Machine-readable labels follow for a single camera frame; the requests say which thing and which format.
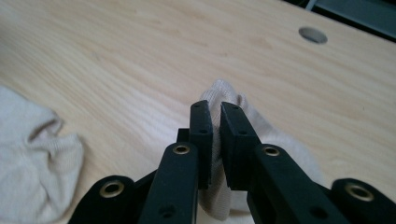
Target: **wooden table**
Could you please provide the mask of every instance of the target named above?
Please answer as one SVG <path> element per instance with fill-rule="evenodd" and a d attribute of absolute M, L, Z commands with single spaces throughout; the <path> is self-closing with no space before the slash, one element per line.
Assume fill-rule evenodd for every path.
<path fill-rule="evenodd" d="M 394 43 L 275 0 L 0 2 L 0 83 L 85 145 L 60 223 L 102 177 L 156 169 L 217 78 L 305 143 L 326 187 L 351 176 L 396 201 L 395 71 Z M 218 222 L 199 209 L 198 223 Z"/>

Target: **circular grommet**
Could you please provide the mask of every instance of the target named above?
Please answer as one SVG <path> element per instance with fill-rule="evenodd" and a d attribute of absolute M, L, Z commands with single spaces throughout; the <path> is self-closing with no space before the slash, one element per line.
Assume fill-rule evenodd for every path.
<path fill-rule="evenodd" d="M 184 155 L 190 152 L 190 148 L 187 146 L 174 147 L 173 151 L 178 155 Z"/>
<path fill-rule="evenodd" d="M 276 148 L 273 147 L 265 147 L 262 150 L 267 156 L 279 156 L 280 152 Z"/>
<path fill-rule="evenodd" d="M 374 195 L 368 189 L 353 183 L 346 184 L 346 192 L 361 201 L 370 202 L 374 199 Z"/>
<path fill-rule="evenodd" d="M 106 182 L 99 191 L 100 196 L 104 198 L 114 198 L 119 196 L 124 190 L 124 185 L 119 180 Z"/>

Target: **white cloth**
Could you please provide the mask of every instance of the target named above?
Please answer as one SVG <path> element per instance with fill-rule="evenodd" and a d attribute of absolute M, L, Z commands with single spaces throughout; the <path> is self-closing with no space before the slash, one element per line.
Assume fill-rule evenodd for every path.
<path fill-rule="evenodd" d="M 50 109 L 0 86 L 0 220 L 47 223 L 70 205 L 83 161 Z"/>
<path fill-rule="evenodd" d="M 318 165 L 306 147 L 280 130 L 272 126 L 256 109 L 250 105 L 243 94 L 237 94 L 233 87 L 224 80 L 217 80 L 205 91 L 200 100 L 209 102 L 210 115 L 213 122 L 212 147 L 212 185 L 209 189 L 200 190 L 199 203 L 212 217 L 225 220 L 230 210 L 249 211 L 247 194 L 243 191 L 231 191 L 227 187 L 220 156 L 220 105 L 228 102 L 239 105 L 247 115 L 251 125 L 264 144 L 272 144 L 284 148 L 300 165 L 306 174 L 315 182 L 321 183 Z"/>

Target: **screw hole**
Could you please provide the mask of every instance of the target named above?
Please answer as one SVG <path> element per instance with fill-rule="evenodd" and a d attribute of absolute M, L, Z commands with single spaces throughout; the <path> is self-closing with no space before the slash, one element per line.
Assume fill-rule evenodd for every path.
<path fill-rule="evenodd" d="M 106 182 L 99 191 L 100 196 L 104 198 L 114 198 L 120 195 L 124 190 L 124 185 L 119 180 Z"/>
<path fill-rule="evenodd" d="M 326 219 L 329 216 L 323 208 L 317 206 L 312 207 L 309 212 L 318 219 Z"/>
<path fill-rule="evenodd" d="M 346 184 L 346 192 L 348 192 L 352 197 L 364 202 L 370 202 L 374 199 L 372 192 L 356 184 Z"/>
<path fill-rule="evenodd" d="M 273 147 L 266 147 L 263 151 L 268 156 L 278 156 L 280 154 L 279 150 Z"/>
<path fill-rule="evenodd" d="M 170 218 L 173 217 L 176 213 L 176 208 L 172 204 L 166 204 L 160 207 L 158 211 L 162 218 Z"/>
<path fill-rule="evenodd" d="M 173 151 L 178 155 L 187 154 L 190 152 L 190 148 L 186 146 L 178 146 L 173 149 Z"/>

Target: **table surface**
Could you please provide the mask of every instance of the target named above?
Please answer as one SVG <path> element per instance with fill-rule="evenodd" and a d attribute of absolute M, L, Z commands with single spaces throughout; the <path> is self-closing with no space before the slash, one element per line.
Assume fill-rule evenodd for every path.
<path fill-rule="evenodd" d="M 305 26 L 328 42 L 301 38 Z M 395 71 L 395 44 L 275 0 L 0 2 L 0 83 L 84 142 L 59 223 L 97 180 L 155 170 L 218 78 L 308 146 L 326 187 L 355 177 L 396 201 Z"/>

